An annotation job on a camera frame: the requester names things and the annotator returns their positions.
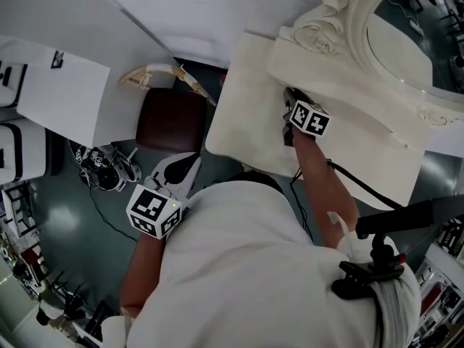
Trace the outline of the white ornate dressing table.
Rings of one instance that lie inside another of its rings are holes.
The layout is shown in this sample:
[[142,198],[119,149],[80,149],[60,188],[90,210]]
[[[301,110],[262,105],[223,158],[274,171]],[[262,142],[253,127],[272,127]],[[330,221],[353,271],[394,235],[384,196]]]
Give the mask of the white ornate dressing table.
[[[266,73],[267,67],[331,116],[326,134],[318,139],[327,158],[395,202],[409,202],[430,127],[402,98],[354,65],[283,39],[251,33],[240,37],[207,135],[209,152],[268,173],[295,174],[295,151],[283,142],[284,89]],[[409,148],[391,146],[378,123]]]

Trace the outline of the person's white shirt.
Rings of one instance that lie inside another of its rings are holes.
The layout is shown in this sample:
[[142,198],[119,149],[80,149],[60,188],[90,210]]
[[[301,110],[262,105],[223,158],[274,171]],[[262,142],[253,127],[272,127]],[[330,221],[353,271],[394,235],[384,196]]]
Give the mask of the person's white shirt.
[[315,246],[283,194],[219,183],[192,197],[137,318],[103,322],[102,348],[407,348],[421,311],[411,269],[373,297],[332,291],[340,262],[368,262],[371,249],[353,232]]

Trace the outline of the white black-edged appliance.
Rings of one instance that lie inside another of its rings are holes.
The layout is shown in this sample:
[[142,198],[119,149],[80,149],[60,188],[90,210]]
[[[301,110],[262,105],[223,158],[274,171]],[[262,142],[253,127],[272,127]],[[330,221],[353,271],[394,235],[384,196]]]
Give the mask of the white black-edged appliance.
[[15,108],[28,66],[0,60],[0,108]]

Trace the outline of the white air purifier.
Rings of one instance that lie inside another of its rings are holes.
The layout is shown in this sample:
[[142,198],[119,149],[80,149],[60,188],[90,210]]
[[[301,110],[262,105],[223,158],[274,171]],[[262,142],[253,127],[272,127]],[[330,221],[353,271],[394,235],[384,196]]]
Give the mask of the white air purifier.
[[63,137],[27,118],[0,121],[0,185],[58,174],[64,149]]

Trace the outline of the cluttered white shelf unit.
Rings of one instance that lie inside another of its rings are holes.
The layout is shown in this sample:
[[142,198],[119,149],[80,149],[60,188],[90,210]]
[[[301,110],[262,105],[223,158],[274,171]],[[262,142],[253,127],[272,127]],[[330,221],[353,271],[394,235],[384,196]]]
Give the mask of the cluttered white shelf unit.
[[410,348],[464,348],[464,215],[443,226],[416,278],[422,304]]

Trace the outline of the person's right forearm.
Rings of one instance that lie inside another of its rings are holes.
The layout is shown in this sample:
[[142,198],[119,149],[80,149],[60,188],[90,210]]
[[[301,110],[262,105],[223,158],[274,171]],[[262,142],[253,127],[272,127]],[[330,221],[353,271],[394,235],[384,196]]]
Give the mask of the person's right forearm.
[[331,222],[328,214],[330,212],[338,214],[346,223],[348,230],[353,231],[359,218],[355,201],[329,166],[315,140],[299,130],[294,130],[293,145],[315,222],[324,244],[335,249],[344,237],[344,233],[339,224]]

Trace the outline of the person's black trouser leg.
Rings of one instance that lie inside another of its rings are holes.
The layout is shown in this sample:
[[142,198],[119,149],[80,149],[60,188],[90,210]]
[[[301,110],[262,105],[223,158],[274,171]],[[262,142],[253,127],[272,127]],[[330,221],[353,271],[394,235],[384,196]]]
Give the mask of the person's black trouser leg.
[[279,193],[283,194],[283,190],[280,187],[280,185],[276,182],[275,179],[271,178],[269,175],[255,171],[255,170],[250,170],[250,171],[243,171],[238,174],[235,174],[226,182],[233,182],[233,181],[248,181],[248,182],[253,182],[253,183],[258,183],[262,184],[265,186],[269,186]]

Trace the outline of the cluttered black rack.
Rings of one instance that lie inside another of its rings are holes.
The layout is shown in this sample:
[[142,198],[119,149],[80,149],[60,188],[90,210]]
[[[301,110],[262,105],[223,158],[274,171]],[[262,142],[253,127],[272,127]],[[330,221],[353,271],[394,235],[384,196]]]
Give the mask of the cluttered black rack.
[[25,299],[25,316],[44,338],[70,348],[102,348],[102,322],[113,311],[90,303],[90,290],[63,270],[50,270],[41,248],[27,183],[0,186],[0,265],[5,265]]

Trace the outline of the brown seat cream chair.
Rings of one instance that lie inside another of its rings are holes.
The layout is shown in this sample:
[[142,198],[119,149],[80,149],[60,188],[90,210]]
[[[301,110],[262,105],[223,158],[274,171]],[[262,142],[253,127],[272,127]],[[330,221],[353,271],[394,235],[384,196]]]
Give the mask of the brown seat cream chair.
[[[188,91],[155,88],[149,84],[156,73],[175,76]],[[137,67],[120,78],[146,92],[136,128],[138,146],[170,154],[202,150],[207,125],[207,106],[218,105],[200,82],[182,67],[155,63]]]

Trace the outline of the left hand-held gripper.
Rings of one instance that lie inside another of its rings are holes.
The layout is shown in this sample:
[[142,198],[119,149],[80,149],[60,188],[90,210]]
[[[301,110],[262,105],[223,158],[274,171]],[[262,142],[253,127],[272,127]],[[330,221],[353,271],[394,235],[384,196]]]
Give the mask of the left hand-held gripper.
[[[201,154],[174,154],[155,167],[155,178],[149,176],[138,184],[126,207],[129,222],[136,230],[156,239],[166,237],[179,224],[188,206],[188,195],[202,164]],[[176,180],[176,189],[159,180]]]

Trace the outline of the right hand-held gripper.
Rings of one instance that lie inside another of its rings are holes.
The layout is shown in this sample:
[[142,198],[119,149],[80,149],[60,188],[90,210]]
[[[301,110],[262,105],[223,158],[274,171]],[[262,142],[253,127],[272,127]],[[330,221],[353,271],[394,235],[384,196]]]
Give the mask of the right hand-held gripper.
[[308,103],[308,96],[297,88],[286,87],[283,100],[288,110],[283,116],[283,142],[286,146],[293,146],[295,130],[312,138],[324,137],[331,121],[326,111],[316,104]]

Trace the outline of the person's left forearm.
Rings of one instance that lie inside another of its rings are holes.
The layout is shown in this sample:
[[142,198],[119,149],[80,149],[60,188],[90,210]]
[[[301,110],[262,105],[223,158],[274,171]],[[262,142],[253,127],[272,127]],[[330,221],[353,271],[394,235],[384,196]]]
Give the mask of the person's left forearm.
[[165,244],[146,234],[138,239],[120,292],[120,309],[130,318],[137,318],[159,283]]

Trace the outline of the oval mirror ornate white frame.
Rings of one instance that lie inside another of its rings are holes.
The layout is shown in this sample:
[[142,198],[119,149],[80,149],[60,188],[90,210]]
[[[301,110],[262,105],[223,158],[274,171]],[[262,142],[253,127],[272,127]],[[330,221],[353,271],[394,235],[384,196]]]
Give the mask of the oval mirror ornate white frame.
[[464,0],[321,0],[278,35],[353,62],[433,125],[464,123]]

